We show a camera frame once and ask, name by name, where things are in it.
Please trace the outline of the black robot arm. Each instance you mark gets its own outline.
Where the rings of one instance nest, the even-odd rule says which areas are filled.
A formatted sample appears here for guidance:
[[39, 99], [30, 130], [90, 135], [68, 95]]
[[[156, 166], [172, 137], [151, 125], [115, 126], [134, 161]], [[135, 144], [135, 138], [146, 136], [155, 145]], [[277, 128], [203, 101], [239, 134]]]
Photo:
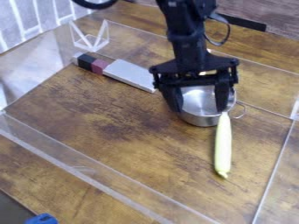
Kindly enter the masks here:
[[229, 106], [234, 85], [239, 82], [235, 58], [220, 57], [207, 50], [211, 42], [204, 29], [210, 18], [227, 19], [216, 13], [216, 0], [155, 0], [167, 23], [167, 39], [174, 59], [150, 68], [154, 87], [159, 89], [172, 111], [183, 110], [183, 88], [214, 86], [219, 112]]

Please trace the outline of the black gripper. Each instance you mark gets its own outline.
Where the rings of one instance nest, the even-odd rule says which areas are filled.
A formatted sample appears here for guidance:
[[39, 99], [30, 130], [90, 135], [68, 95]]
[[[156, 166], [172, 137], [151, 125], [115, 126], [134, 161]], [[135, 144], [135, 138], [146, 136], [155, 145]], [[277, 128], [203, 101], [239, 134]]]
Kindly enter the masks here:
[[172, 112], [183, 111], [183, 87], [214, 86], [216, 108], [223, 112], [229, 105], [230, 89], [239, 82], [239, 60], [208, 52], [206, 39], [174, 39], [174, 59], [151, 66], [154, 87]]

